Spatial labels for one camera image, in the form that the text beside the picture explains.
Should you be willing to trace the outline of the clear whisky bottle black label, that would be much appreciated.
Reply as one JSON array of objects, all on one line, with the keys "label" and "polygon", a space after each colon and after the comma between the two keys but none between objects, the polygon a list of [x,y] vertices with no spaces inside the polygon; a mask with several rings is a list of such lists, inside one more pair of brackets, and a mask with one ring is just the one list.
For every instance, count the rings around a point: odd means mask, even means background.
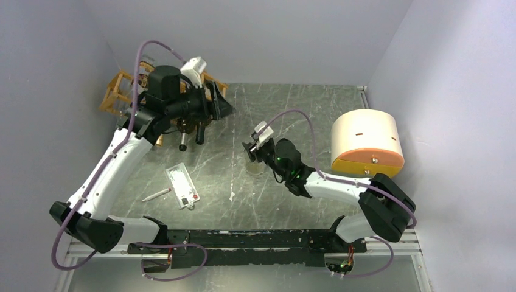
[{"label": "clear whisky bottle black label", "polygon": [[149,63],[146,60],[142,60],[139,63],[138,70],[138,85],[142,89],[148,88],[148,83],[150,79],[150,73],[155,70],[155,67],[152,63]]}]

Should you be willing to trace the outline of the dark green wine bottle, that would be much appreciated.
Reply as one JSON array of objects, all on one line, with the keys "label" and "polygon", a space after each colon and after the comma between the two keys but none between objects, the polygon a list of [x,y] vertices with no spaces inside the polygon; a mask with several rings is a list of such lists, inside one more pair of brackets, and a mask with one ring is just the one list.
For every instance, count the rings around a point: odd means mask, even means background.
[{"label": "dark green wine bottle", "polygon": [[196,136],[195,143],[197,145],[203,145],[205,140],[206,127],[209,124],[208,120],[199,120],[196,125]]}]

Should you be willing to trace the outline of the white pink marker pen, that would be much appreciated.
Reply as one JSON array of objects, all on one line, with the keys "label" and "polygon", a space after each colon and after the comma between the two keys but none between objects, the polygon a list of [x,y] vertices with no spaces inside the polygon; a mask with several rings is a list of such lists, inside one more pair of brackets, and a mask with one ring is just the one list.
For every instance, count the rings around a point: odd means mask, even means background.
[{"label": "white pink marker pen", "polygon": [[163,190],[160,190],[159,192],[156,192],[153,195],[145,197],[144,199],[142,199],[142,202],[147,202],[147,201],[150,201],[150,200],[154,200],[155,198],[158,198],[158,197],[160,197],[162,195],[165,195],[165,194],[169,193],[171,190],[172,189],[170,187],[166,188],[166,189],[163,189]]}]

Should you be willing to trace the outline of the cream orange cylindrical drawer box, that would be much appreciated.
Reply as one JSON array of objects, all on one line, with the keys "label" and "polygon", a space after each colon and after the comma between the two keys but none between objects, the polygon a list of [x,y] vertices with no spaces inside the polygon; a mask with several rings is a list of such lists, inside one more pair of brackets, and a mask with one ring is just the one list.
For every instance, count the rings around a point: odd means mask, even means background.
[{"label": "cream orange cylindrical drawer box", "polygon": [[405,164],[392,115],[374,109],[342,114],[331,128],[331,170],[354,176],[392,178]]}]

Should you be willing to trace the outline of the clear round glass bottle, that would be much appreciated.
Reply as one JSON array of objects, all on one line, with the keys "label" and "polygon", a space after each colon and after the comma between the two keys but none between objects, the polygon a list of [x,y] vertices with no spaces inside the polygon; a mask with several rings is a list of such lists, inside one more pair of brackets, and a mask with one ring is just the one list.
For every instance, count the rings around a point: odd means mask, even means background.
[{"label": "clear round glass bottle", "polygon": [[265,172],[265,164],[258,162],[257,160],[251,160],[251,158],[245,156],[245,170],[247,174],[251,176],[260,176]]}]

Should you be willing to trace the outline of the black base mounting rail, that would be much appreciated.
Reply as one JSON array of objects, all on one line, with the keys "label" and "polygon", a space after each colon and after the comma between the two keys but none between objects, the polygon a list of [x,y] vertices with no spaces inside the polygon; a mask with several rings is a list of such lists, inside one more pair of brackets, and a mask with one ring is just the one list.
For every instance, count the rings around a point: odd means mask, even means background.
[{"label": "black base mounting rail", "polygon": [[159,235],[160,247],[130,243],[127,252],[160,259],[171,269],[207,266],[289,265],[324,267],[328,254],[366,252],[359,238],[347,243],[330,229],[205,230],[169,229]]}]

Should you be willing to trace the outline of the wooden wine rack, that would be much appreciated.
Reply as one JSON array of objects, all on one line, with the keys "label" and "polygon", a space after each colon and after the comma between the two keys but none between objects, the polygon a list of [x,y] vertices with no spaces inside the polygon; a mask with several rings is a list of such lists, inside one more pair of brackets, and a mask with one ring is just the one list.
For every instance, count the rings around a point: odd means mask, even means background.
[{"label": "wooden wine rack", "polygon": [[[211,93],[207,88],[208,84],[215,83],[219,89],[222,97],[226,97],[226,92],[229,88],[227,83],[223,83],[206,72],[200,74],[201,81],[204,83],[206,100],[211,102],[215,93]],[[99,110],[114,114],[115,116],[122,116],[122,106],[127,106],[131,103],[133,76],[125,70],[120,70],[113,79],[108,83],[104,98],[99,105]]]}]

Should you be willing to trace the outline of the clear plastic blister package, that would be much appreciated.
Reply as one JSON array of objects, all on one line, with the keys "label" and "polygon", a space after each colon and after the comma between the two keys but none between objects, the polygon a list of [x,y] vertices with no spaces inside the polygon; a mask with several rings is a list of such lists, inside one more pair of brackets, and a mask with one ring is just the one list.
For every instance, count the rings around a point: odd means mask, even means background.
[{"label": "clear plastic blister package", "polygon": [[195,203],[200,200],[200,196],[187,171],[184,163],[174,165],[164,170],[172,192],[178,203],[179,210],[194,210]]}]

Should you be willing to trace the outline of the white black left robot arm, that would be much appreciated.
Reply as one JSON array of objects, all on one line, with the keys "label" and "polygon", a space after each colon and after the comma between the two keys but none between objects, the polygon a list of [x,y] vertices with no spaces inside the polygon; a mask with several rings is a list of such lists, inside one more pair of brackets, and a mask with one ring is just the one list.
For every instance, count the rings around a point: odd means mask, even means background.
[{"label": "white black left robot arm", "polygon": [[169,236],[160,221],[114,218],[113,204],[141,159],[171,127],[197,132],[196,142],[202,144],[206,127],[234,112],[225,98],[227,85],[201,66],[157,66],[134,85],[136,96],[101,160],[76,193],[49,210],[60,234],[102,254],[121,243],[144,242],[154,253],[166,249]]}]

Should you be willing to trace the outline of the dark bottle silver cap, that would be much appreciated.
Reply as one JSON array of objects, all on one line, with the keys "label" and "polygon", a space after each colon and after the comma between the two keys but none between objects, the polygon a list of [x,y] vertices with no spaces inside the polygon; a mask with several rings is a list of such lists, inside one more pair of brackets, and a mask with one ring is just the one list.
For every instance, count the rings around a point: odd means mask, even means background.
[{"label": "dark bottle silver cap", "polygon": [[187,138],[194,131],[195,127],[191,121],[182,120],[177,123],[177,130],[181,133],[181,139],[179,144],[179,151],[184,152],[187,150]]}]

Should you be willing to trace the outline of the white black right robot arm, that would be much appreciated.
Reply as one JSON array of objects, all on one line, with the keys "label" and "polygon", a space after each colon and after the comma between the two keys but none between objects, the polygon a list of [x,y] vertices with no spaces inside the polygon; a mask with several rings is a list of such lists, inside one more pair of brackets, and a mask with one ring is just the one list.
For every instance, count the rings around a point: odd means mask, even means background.
[{"label": "white black right robot arm", "polygon": [[272,169],[295,196],[324,198],[359,208],[359,213],[335,220],[328,236],[329,246],[342,252],[360,238],[379,237],[399,242],[409,228],[416,205],[388,176],[382,173],[372,178],[349,178],[318,173],[302,162],[301,154],[288,139],[263,145],[243,143],[251,162],[264,163]]}]

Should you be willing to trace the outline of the red wine bottle gold cap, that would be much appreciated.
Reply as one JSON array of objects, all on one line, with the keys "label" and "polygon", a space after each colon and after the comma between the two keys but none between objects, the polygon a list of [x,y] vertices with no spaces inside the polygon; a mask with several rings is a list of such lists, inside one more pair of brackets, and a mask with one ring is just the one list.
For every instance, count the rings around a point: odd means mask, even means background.
[{"label": "red wine bottle gold cap", "polygon": [[158,137],[158,139],[156,140],[155,145],[156,145],[157,147],[162,147],[162,146],[163,146],[163,143],[164,143],[164,135],[163,135],[163,134],[161,134],[161,135]]}]

